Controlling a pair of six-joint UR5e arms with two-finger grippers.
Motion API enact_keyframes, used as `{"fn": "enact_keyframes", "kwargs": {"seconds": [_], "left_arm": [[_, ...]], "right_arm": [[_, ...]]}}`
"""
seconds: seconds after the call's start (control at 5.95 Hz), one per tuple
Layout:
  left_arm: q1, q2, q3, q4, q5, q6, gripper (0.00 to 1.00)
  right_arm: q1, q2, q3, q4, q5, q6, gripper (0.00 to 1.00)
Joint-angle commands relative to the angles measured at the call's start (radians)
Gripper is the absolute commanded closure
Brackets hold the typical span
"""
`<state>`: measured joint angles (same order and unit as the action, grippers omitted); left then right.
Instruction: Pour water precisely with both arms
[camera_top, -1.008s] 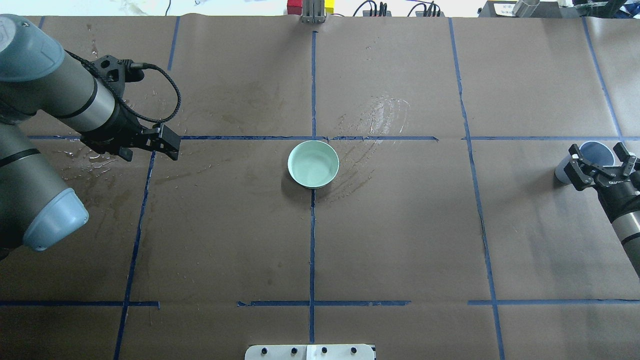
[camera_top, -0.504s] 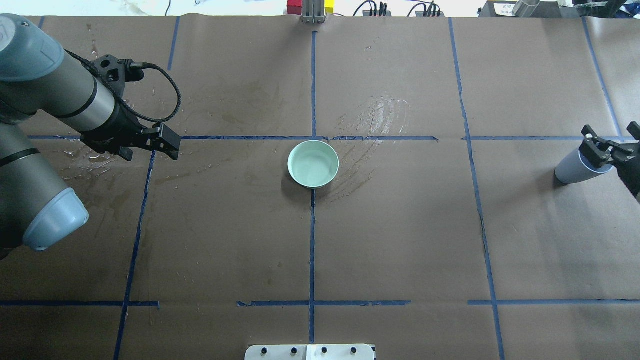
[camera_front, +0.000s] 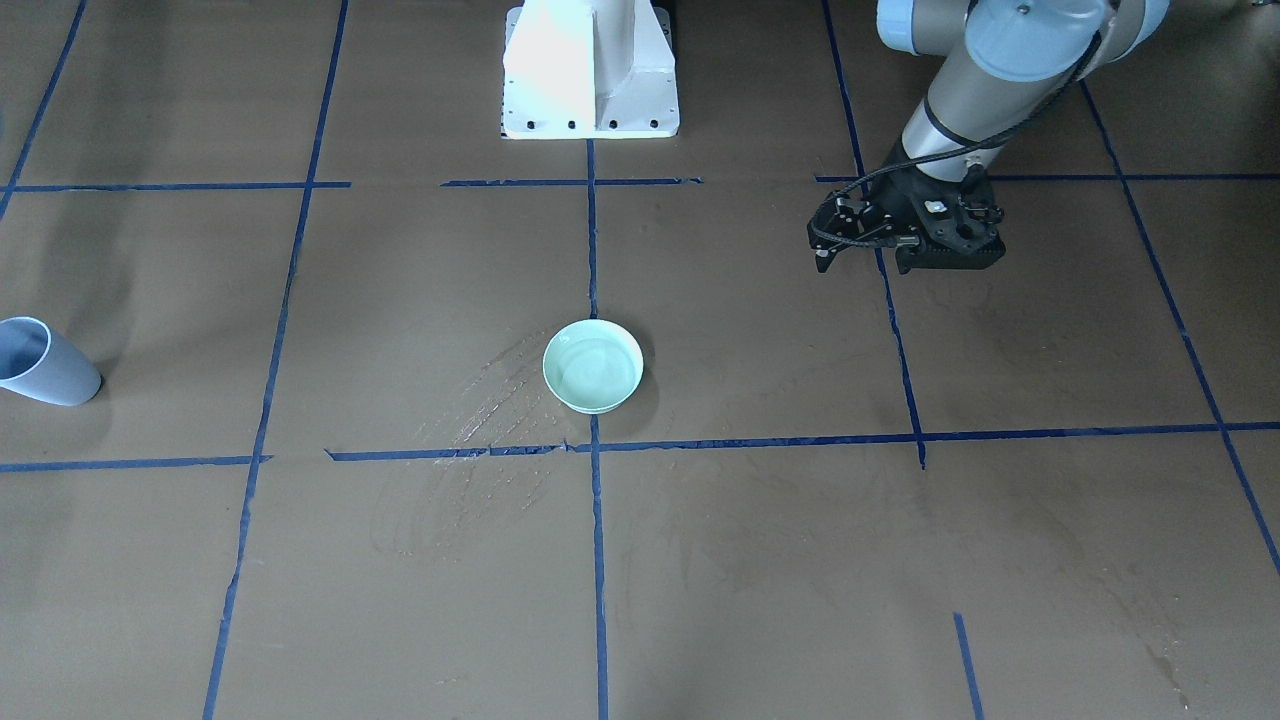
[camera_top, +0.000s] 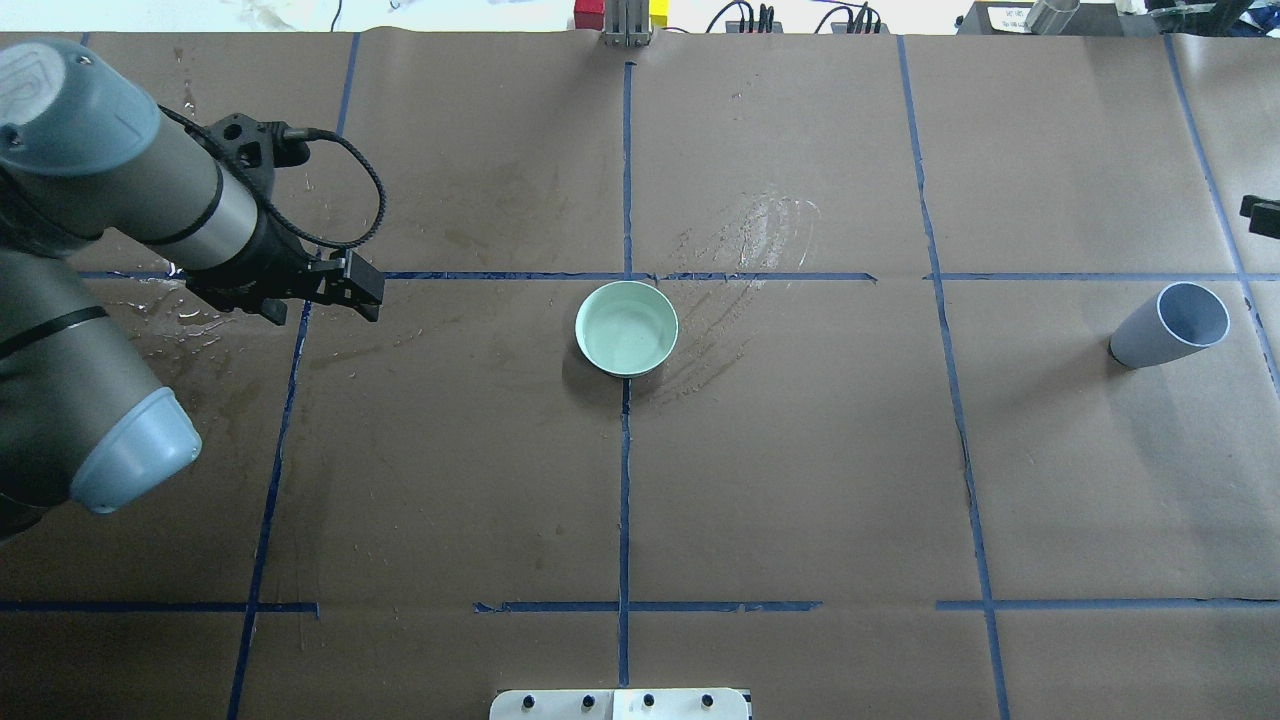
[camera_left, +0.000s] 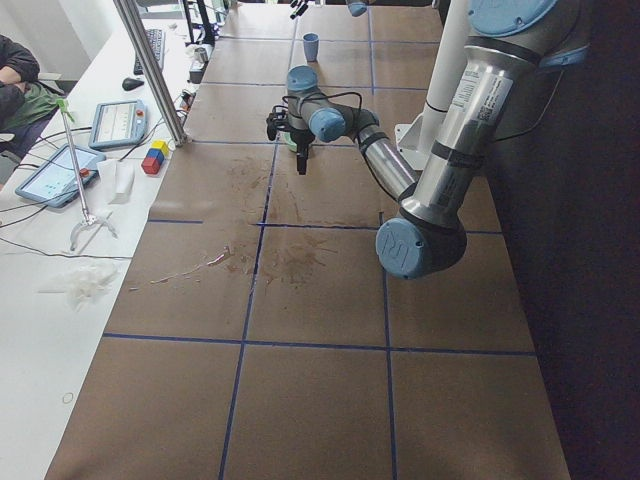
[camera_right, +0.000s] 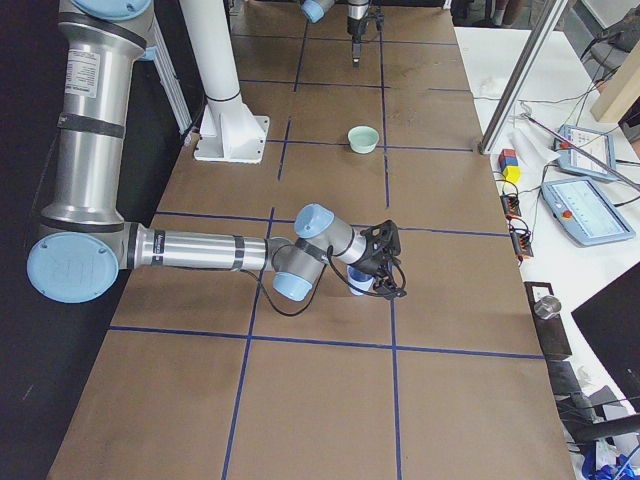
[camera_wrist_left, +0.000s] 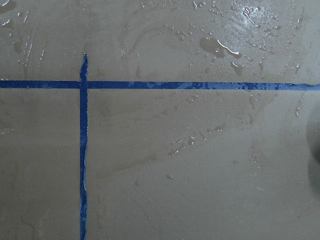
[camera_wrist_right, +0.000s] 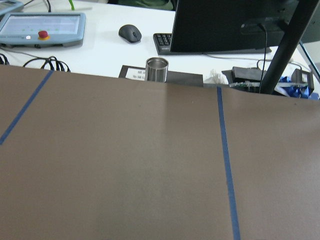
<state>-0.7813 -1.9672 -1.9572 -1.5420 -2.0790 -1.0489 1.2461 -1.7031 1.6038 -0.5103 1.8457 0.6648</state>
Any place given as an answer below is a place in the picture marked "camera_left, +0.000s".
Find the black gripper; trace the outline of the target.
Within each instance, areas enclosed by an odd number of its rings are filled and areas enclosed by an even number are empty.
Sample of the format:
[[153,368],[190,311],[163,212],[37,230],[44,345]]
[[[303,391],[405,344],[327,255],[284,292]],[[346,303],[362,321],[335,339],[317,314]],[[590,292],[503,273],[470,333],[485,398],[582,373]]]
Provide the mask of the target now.
[[[291,0],[292,9],[289,18],[295,20],[301,17],[309,7],[309,0]],[[301,113],[294,107],[287,107],[287,124],[291,140],[297,145],[296,169],[299,175],[307,172],[309,146],[311,144],[311,130]],[[266,132],[270,141],[275,141],[279,132],[286,130],[286,114],[284,112],[271,112],[266,119]]]

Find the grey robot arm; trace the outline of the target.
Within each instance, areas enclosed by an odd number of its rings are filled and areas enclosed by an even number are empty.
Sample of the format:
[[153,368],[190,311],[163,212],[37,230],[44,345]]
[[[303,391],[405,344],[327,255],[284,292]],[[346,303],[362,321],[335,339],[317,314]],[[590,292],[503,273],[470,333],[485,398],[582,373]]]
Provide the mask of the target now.
[[[369,7],[373,4],[373,1],[346,0],[345,4],[352,17],[359,17],[367,12]],[[309,5],[309,0],[291,0],[289,2],[289,6],[291,8],[289,18],[291,20],[295,20],[296,18],[301,17],[308,10]]]
[[513,88],[526,74],[581,62],[591,12],[589,1],[453,1],[424,110],[395,138],[373,112],[323,93],[308,66],[288,72],[267,134],[290,135],[299,173],[312,142],[350,138],[399,206],[376,235],[381,265],[404,279],[445,270],[465,252],[458,211]]

